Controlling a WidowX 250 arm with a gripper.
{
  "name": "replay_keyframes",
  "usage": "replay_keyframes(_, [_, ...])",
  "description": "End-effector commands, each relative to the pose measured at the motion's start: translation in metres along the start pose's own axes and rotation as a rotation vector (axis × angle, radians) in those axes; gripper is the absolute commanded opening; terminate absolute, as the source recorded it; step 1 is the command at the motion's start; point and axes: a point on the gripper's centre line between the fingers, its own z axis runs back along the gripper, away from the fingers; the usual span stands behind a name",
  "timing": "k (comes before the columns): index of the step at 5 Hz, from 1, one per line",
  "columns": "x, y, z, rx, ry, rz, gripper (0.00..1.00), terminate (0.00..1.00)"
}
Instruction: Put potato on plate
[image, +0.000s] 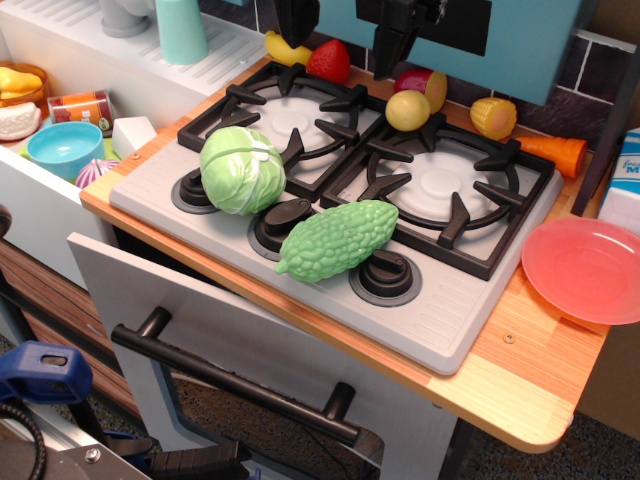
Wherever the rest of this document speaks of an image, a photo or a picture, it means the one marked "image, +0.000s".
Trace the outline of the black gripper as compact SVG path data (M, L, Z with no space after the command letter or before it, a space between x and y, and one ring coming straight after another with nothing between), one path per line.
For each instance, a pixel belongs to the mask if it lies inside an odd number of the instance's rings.
M275 0L280 34L293 49L314 32L320 19L318 0ZM374 34L374 79L386 80L413 48L417 31L425 24L437 24L446 2L440 0L357 0L358 19L378 27Z

